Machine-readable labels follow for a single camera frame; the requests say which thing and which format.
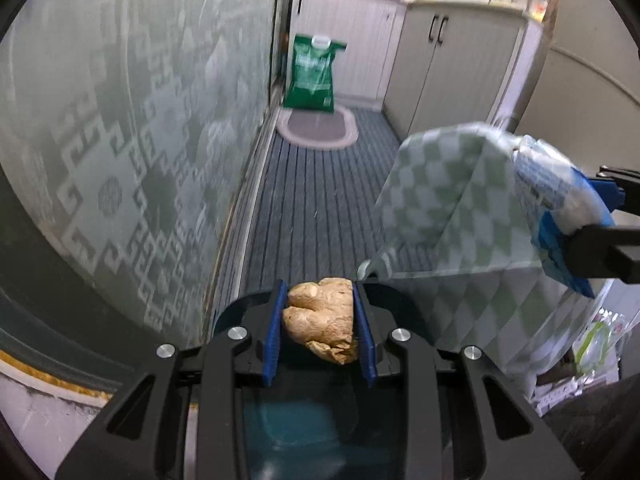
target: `green bag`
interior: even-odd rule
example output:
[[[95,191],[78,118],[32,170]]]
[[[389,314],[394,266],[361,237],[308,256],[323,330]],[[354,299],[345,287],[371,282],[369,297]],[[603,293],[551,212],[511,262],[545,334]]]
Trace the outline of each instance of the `green bag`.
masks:
[[[346,43],[314,36],[296,35],[293,41],[291,84],[284,99],[285,108],[334,111],[334,79],[331,64]]]

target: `white cabinet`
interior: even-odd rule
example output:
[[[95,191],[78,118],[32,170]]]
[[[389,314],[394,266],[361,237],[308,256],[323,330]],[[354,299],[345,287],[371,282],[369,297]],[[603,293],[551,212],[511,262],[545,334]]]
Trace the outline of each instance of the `white cabinet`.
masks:
[[[452,124],[498,121],[511,75],[533,49],[521,49],[530,21],[519,11],[477,4],[412,6],[384,103],[401,139]],[[538,42],[538,34],[531,41]],[[518,59],[521,52],[527,59]]]
[[[398,0],[292,0],[289,53],[296,34],[345,42],[333,66],[337,101],[380,109],[403,17]]]

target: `gray rug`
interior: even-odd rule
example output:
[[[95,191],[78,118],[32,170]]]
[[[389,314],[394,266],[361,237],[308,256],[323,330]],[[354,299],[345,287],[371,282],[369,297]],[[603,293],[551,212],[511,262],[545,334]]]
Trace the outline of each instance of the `gray rug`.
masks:
[[[281,108],[276,125],[281,136],[302,148],[339,150],[358,140],[353,113],[339,105],[333,114]]]

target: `blue and white package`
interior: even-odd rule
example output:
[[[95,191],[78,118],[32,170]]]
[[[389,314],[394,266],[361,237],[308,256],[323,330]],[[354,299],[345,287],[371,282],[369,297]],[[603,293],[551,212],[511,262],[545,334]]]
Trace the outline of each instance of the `blue and white package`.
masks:
[[[545,274],[594,298],[589,280],[567,269],[562,247],[568,236],[585,225],[613,225],[607,206],[589,179],[544,140],[524,136],[513,153],[513,163],[516,194]]]

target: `striped floor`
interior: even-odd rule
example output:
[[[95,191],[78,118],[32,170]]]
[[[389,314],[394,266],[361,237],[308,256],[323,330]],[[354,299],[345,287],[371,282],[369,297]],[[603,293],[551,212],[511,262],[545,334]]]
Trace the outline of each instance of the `striped floor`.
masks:
[[[373,205],[399,147],[384,116],[354,110],[358,141],[321,152],[289,144],[276,134],[257,203],[245,258],[242,293],[325,276],[355,279],[360,263],[385,243]],[[406,268],[426,268],[404,251]]]

